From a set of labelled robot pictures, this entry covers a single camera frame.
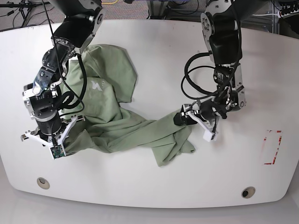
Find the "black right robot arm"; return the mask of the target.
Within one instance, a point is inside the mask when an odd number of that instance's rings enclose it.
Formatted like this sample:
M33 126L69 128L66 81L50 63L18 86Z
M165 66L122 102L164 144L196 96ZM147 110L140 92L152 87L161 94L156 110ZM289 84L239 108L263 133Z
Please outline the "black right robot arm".
M83 97L87 74L82 54L95 37L105 9L100 0L52 0L50 3L64 15L63 23L51 31L53 48L42 59L42 66L33 83L24 86L22 98L31 119L37 122L34 131L27 131L21 140L32 139L48 147L52 159L67 156L64 142L78 121L84 120ZM77 57L83 74L80 94L72 89L62 93L60 84L67 85L69 59Z

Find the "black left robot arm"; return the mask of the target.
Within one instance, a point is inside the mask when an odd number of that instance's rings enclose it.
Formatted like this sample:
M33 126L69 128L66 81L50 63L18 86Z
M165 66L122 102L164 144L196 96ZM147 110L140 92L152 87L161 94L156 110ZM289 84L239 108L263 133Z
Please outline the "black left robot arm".
M192 56L184 67L183 79L203 96L194 98L193 104L182 105L174 117L177 126L199 124L204 130L204 140L210 142L217 136L219 119L227 113L238 111L246 105L242 84L242 32L241 21L251 16L264 5L263 0L210 0L200 21L206 47L205 53ZM189 74L191 63L201 57L210 57L215 64L214 92L206 91L195 84Z

